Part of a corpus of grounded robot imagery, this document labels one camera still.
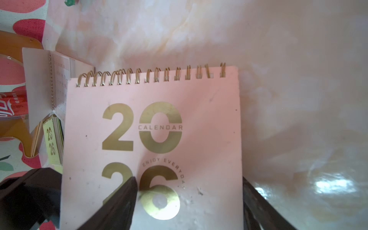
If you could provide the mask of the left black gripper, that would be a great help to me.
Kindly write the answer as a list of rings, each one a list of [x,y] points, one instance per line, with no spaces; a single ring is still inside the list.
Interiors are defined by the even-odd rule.
[[[36,230],[45,221],[58,229],[61,180],[61,173],[39,168],[1,182],[1,229]]]

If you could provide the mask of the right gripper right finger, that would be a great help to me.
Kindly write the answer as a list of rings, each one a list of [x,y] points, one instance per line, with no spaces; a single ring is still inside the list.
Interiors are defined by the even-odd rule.
[[[243,184],[243,222],[245,230],[296,230],[248,182]]]

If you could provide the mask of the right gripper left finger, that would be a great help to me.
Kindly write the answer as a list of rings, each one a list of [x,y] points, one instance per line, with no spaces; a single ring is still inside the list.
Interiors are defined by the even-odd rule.
[[[129,230],[137,194],[136,178],[130,177],[79,230]]]

